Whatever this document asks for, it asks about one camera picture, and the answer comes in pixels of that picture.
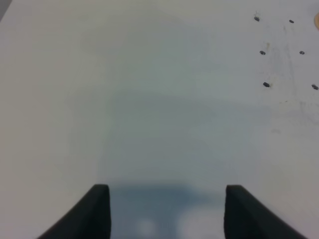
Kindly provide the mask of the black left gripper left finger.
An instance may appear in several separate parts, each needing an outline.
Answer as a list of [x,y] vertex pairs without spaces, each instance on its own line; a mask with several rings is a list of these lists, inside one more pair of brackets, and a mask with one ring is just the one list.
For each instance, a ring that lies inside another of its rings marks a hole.
[[94,185],[41,239],[109,239],[111,237],[110,190]]

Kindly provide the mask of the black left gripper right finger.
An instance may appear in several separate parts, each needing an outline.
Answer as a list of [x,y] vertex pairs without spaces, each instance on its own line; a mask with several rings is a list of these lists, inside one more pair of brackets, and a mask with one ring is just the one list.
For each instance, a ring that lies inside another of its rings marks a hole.
[[304,239],[241,185],[226,187],[226,239]]

